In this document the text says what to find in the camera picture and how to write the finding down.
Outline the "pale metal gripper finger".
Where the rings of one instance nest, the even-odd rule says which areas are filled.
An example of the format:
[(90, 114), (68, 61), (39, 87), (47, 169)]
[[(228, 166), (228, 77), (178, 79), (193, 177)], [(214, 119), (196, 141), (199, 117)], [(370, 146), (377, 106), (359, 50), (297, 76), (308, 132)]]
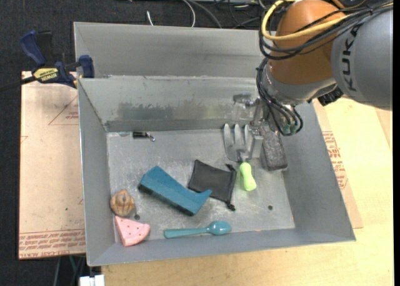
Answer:
[(269, 127), (262, 127), (261, 134), (263, 136), (261, 161), (264, 168), (268, 171), (286, 170), (288, 162), (280, 133)]
[(257, 159), (260, 156), (261, 147), (263, 145), (264, 137), (261, 134), (261, 131), (256, 128), (251, 131), (252, 134), (252, 142), (251, 142), (251, 158)]

